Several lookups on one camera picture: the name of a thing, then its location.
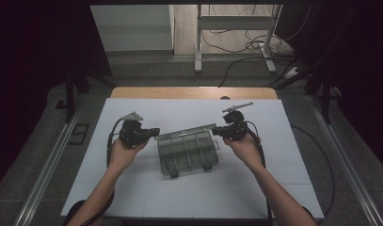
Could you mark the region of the person's left leg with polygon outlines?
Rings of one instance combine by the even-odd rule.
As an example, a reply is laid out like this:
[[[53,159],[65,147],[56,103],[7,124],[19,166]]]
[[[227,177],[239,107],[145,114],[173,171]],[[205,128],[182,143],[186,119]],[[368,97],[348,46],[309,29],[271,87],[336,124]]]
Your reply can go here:
[[[81,206],[84,204],[84,202],[85,202],[85,200],[79,201],[71,207],[68,215],[65,217],[61,226],[67,226],[67,224],[72,220],[72,218],[77,213],[77,211],[81,208]]]

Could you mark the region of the person's left hand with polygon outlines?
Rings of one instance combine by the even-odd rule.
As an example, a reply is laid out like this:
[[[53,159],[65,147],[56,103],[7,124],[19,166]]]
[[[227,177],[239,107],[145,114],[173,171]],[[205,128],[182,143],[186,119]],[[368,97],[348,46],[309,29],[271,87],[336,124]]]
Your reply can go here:
[[[119,139],[113,142],[108,170],[123,173],[135,160],[136,155],[146,147],[147,142],[135,145],[133,148],[126,147]]]

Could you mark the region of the black curtain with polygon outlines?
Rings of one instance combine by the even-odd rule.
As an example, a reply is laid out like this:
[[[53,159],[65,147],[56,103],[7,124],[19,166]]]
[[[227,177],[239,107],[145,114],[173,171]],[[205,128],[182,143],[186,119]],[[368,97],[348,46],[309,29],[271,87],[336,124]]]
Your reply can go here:
[[[50,89],[71,76],[112,74],[91,0],[0,0],[0,182],[26,143]]]
[[[349,8],[356,14],[331,57],[331,86],[341,92],[339,108],[383,165],[383,0],[285,5],[276,35],[311,65]]]

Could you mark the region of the white foam board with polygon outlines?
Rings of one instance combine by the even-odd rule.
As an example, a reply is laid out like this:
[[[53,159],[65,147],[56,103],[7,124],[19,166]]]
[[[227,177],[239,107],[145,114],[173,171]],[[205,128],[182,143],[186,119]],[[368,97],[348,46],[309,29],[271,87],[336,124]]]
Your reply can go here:
[[[210,123],[221,125],[224,109],[233,105],[254,123],[267,170],[315,218],[321,218],[322,209],[279,100],[107,99],[62,211],[67,213],[86,199],[104,175],[107,138],[120,117],[136,112],[143,117],[144,127],[169,133]],[[265,198],[252,173],[220,137],[214,142],[217,166],[172,179],[162,174],[157,144],[150,140],[119,178],[106,214],[119,218],[266,218]]]

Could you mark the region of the white power strip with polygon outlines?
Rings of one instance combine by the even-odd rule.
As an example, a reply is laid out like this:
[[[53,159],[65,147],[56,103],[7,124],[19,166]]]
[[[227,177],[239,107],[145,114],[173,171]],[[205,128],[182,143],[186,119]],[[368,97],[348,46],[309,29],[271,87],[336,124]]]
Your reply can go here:
[[[300,69],[297,68],[297,67],[293,67],[289,72],[287,72],[285,75],[284,75],[284,78],[285,79],[289,79],[295,75],[297,75],[298,73],[300,72]]]

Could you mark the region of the person's right hand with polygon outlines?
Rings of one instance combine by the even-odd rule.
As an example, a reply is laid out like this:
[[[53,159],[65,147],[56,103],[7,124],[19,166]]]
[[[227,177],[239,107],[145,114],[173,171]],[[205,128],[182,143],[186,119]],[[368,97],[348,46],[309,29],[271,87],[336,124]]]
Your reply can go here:
[[[256,143],[251,135],[245,135],[239,140],[223,138],[226,145],[231,147],[234,154],[250,169],[255,170],[263,166]]]

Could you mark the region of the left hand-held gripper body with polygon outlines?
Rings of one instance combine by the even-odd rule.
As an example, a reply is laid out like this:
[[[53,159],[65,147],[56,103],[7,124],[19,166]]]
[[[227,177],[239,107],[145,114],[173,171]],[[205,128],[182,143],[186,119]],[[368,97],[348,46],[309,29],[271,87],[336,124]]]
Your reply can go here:
[[[143,118],[135,111],[122,117],[123,123],[120,129],[119,140],[127,147],[133,148],[147,141],[141,129]]]

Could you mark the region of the transparent grey compartment box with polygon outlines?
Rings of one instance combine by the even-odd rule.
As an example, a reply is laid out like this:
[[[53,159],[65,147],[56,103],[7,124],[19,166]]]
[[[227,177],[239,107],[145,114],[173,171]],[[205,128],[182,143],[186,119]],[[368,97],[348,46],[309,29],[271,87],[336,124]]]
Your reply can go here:
[[[215,124],[206,124],[157,138],[161,172],[177,178],[192,170],[211,170],[218,164],[216,142],[211,132]]]

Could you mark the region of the aluminium rail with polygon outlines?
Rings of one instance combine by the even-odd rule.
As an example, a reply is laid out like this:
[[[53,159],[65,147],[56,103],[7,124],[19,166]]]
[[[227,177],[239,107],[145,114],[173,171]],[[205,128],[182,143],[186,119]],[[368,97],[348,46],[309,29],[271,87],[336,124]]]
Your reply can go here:
[[[31,188],[23,207],[19,212],[19,215],[14,221],[13,226],[30,226],[32,219],[39,208],[42,197],[50,184],[60,157],[68,144],[68,140],[72,134],[75,124],[79,119],[80,112],[82,111],[86,99],[86,94],[81,94],[78,97],[78,100],[74,106],[72,118],[65,123],[54,148],[50,151],[47,160],[41,168],[40,174],[33,184],[33,187]]]
[[[383,217],[381,216],[373,197],[370,195],[366,185],[360,179],[351,160],[346,155],[345,148],[336,136],[333,127],[328,124],[322,116],[320,105],[310,95],[307,96],[307,100],[310,103],[311,109],[327,138],[327,142],[329,143],[331,150],[334,152],[348,183],[358,199],[362,211],[370,222],[370,225],[383,226]]]

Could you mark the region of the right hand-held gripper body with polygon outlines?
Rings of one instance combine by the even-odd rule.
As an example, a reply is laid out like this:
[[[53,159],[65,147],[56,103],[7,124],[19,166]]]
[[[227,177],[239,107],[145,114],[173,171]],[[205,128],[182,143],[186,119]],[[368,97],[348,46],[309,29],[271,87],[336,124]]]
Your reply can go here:
[[[239,111],[239,108],[252,105],[252,102],[241,105],[232,105],[231,107],[224,109],[223,117],[227,126],[223,127],[221,136],[230,138],[232,140],[239,140],[247,134],[247,123],[245,122],[244,115]]]

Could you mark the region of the white cabinet panel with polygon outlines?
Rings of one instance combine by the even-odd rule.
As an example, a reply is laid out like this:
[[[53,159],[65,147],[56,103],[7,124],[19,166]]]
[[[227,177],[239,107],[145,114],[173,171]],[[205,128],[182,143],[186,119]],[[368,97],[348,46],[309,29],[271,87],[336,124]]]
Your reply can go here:
[[[173,49],[172,5],[105,5],[90,9],[106,52]]]

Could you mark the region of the white metal desk frame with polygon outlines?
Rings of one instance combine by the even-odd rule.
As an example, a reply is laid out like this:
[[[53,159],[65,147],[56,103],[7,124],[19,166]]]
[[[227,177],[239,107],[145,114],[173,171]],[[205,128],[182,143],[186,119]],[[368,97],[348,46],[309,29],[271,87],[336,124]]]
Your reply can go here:
[[[198,5],[197,15],[197,40],[195,47],[195,66],[196,73],[202,71],[202,52],[201,39],[203,30],[266,30],[266,37],[260,45],[261,53],[265,60],[268,71],[277,71],[272,55],[269,52],[269,45],[277,25],[281,5],[275,5],[270,16],[258,15],[206,15],[201,14],[201,5]]]

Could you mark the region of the black metal stand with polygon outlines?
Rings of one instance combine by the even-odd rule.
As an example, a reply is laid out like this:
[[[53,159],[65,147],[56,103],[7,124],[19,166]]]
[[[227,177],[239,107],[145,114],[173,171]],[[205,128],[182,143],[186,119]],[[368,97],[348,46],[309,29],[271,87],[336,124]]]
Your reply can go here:
[[[271,87],[273,89],[283,89],[292,85],[296,81],[305,78],[308,75],[311,78],[307,82],[304,91],[308,95],[314,95],[318,90],[321,90],[321,97],[319,98],[319,100],[321,101],[321,116],[327,124],[330,124],[329,101],[332,99],[330,91],[331,69],[327,67],[324,63],[314,63],[309,68],[299,71],[296,75],[287,78],[282,82],[277,80],[271,85]]]
[[[79,68],[75,73],[67,73],[65,76],[66,101],[59,101],[56,104],[56,109],[67,110],[66,122],[69,122],[75,113],[74,89],[77,89],[82,94],[89,93],[90,91],[90,84],[87,81],[88,76],[107,85],[109,88],[114,89],[117,86],[105,76],[94,73],[83,67]]]

